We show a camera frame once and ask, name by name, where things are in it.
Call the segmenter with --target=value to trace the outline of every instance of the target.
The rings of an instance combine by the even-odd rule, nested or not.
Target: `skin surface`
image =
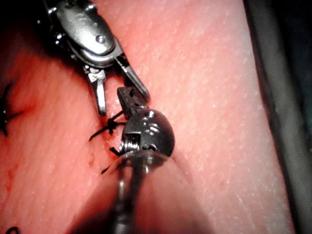
[[[240,0],[106,0],[98,12],[175,132],[172,155],[215,233],[294,233]],[[0,233],[66,233],[116,159],[119,127],[97,115],[82,69],[23,23],[1,38],[1,87],[13,82],[0,135]],[[105,82],[107,117],[121,110]]]

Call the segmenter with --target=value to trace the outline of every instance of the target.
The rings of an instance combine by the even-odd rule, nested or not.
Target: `black suture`
[[[108,170],[108,168],[109,168],[109,166],[108,166],[107,168],[105,168],[105,169],[101,172],[101,174],[104,174],[104,173]]]
[[[92,140],[94,137],[97,135],[103,133],[105,130],[108,129],[108,132],[110,135],[113,134],[113,130],[116,129],[117,126],[119,125],[126,125],[125,122],[116,122],[115,119],[119,117],[121,114],[123,114],[123,111],[118,112],[115,116],[109,118],[107,120],[107,125],[104,126],[102,129],[98,130],[96,133],[94,133],[92,136],[90,136],[89,141]]]
[[[109,150],[113,152],[115,155],[117,155],[118,157],[122,155],[122,153],[118,152],[114,147],[109,148]]]
[[[15,234],[20,234],[20,229],[18,227],[9,228],[5,234],[10,234],[11,232],[15,232]]]
[[[0,98],[0,124],[1,124],[1,130],[3,131],[3,134],[7,137],[8,132],[6,130],[6,124],[7,124],[7,116],[6,116],[6,110],[5,110],[5,103],[6,103],[6,98],[9,92],[9,89],[11,88],[12,84],[9,83],[3,92],[3,96]]]

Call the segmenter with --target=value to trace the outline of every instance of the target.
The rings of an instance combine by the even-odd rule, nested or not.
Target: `red blood stain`
[[[15,163],[13,168],[8,170],[8,178],[7,182],[5,183],[5,189],[7,190],[7,192],[10,192],[12,190],[12,184],[14,183],[14,177],[18,168],[19,165]]]

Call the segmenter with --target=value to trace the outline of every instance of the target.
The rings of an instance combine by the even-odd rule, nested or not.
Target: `stitch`
[[[107,120],[107,125],[104,126],[102,129],[98,130],[96,133],[94,133],[89,141],[91,141],[94,137],[96,137],[97,135],[103,133],[105,130],[108,129],[109,134],[112,135],[113,134],[113,130],[116,129],[117,126],[119,125],[126,125],[125,122],[116,122],[115,119],[119,116],[121,116],[123,114],[123,111],[120,111],[119,113],[117,113],[116,115],[114,115],[113,117],[109,118]]]

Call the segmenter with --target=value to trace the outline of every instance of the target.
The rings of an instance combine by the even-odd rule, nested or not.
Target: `cut suture end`
[[[11,227],[9,228],[5,234],[11,234],[15,232],[15,234],[20,234],[20,229],[18,227]]]

